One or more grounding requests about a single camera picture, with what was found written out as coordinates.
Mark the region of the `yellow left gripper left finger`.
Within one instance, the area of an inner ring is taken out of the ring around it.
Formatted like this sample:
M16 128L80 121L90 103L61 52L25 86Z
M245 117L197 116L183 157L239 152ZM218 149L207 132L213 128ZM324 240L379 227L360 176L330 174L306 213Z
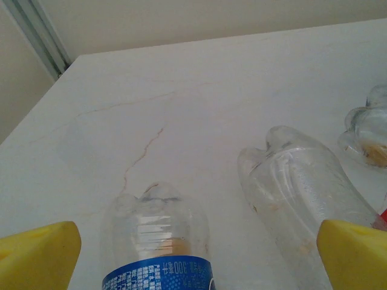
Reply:
M1 289L67 289L82 246L63 221L1 238Z

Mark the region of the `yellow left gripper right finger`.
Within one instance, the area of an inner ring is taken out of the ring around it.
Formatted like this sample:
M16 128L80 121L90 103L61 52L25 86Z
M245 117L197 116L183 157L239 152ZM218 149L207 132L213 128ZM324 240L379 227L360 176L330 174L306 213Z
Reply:
M333 289L386 289L386 232L325 220L317 248Z

